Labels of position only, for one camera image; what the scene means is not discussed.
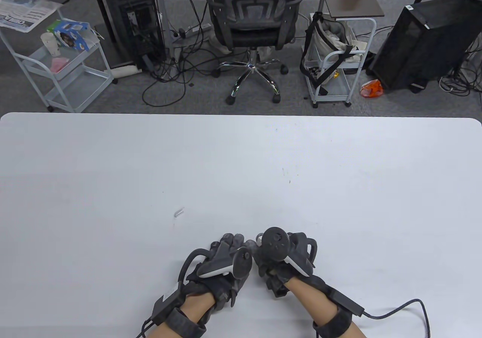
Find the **person's left hand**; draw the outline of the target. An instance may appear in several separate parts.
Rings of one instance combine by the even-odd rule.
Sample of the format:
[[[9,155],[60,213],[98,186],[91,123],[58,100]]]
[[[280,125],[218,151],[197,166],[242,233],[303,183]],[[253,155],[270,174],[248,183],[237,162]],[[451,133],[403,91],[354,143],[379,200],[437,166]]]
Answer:
[[[207,323],[214,312],[223,309],[236,297],[245,284],[253,264],[253,256],[246,247],[243,234],[226,233],[219,241],[210,244],[209,249],[198,248],[188,255],[179,278],[186,280],[183,295],[211,293],[215,303],[201,318]]]

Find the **person's right hand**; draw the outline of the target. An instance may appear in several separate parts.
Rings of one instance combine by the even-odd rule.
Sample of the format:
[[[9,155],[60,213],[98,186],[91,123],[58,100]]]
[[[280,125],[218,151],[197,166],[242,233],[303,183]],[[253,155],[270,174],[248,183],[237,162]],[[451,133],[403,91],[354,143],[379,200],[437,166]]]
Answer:
[[[289,289],[285,286],[292,278],[298,278],[302,282],[321,291],[325,295],[330,294],[330,289],[324,280],[318,276],[305,277],[299,273],[291,264],[270,260],[262,255],[261,248],[254,240],[247,240],[246,247],[250,249],[253,259],[258,266],[258,273],[265,280],[267,288],[275,297],[284,297]]]

